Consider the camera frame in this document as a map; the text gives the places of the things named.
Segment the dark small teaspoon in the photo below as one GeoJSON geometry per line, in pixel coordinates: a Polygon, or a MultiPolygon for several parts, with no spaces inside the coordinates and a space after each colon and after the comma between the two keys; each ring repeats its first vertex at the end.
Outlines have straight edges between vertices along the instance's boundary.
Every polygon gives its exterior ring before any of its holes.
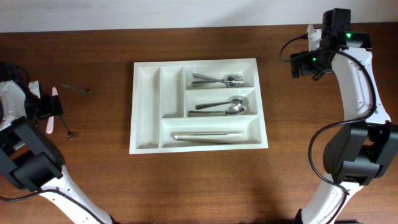
{"type": "Polygon", "coordinates": [[[69,89],[69,90],[73,90],[73,91],[79,92],[82,95],[89,95],[91,93],[91,90],[89,88],[81,89],[81,88],[78,88],[76,86],[68,85],[66,83],[61,83],[60,85],[62,87],[64,87],[64,88],[69,89]]]}

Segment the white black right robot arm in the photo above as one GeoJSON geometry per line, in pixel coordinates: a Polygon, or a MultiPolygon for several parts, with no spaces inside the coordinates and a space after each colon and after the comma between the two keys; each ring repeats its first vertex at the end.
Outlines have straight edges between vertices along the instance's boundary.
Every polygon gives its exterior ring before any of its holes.
{"type": "Polygon", "coordinates": [[[292,54],[292,76],[319,80],[334,73],[337,77],[344,119],[318,130],[308,146],[309,162],[316,138],[340,127],[323,151],[321,184],[311,202],[300,209],[295,223],[336,223],[348,200],[373,179],[384,175],[397,153],[397,126],[391,121],[379,97],[372,68],[369,34],[351,29],[351,11],[334,8],[323,14],[321,29],[308,26],[301,39],[308,50],[292,54]]]}

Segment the pink plastic knife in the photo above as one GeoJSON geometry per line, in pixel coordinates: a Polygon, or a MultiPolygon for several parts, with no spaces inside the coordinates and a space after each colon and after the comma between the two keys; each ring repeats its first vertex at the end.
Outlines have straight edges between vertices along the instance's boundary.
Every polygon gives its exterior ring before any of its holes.
{"type": "MultiPolygon", "coordinates": [[[[52,96],[57,96],[57,95],[58,95],[58,91],[55,87],[53,87],[52,88],[52,96]]],[[[48,118],[48,121],[47,121],[46,133],[52,134],[53,127],[54,127],[54,116],[51,116],[48,118]]]]}

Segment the steel tablespoon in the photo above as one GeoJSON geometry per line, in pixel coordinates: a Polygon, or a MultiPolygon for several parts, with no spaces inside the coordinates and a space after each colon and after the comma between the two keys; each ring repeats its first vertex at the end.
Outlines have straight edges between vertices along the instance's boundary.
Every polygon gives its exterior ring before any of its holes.
{"type": "Polygon", "coordinates": [[[246,112],[245,107],[242,106],[230,106],[224,111],[189,111],[188,116],[199,117],[199,116],[232,116],[241,115],[246,112]]]}
{"type": "Polygon", "coordinates": [[[202,110],[205,108],[210,108],[210,107],[220,106],[220,105],[247,106],[248,104],[249,104],[249,100],[246,97],[232,96],[232,97],[228,98],[226,101],[222,101],[219,103],[207,103],[207,104],[196,105],[195,109],[202,110]]]}

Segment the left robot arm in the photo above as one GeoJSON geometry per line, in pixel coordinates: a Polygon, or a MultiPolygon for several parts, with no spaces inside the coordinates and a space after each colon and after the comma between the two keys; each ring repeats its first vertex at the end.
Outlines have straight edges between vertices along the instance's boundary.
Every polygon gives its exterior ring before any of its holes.
{"type": "Polygon", "coordinates": [[[1,62],[1,175],[29,190],[19,200],[40,195],[73,223],[115,223],[73,181],[63,154],[47,137],[56,116],[63,116],[57,89],[43,93],[26,69],[1,62]]]}

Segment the steel tongs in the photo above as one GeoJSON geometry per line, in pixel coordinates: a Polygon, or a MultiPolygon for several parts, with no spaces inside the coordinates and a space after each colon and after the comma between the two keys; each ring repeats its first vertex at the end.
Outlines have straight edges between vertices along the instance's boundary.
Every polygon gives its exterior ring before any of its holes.
{"type": "Polygon", "coordinates": [[[238,144],[244,138],[240,132],[172,133],[171,137],[176,141],[217,144],[238,144]]]}

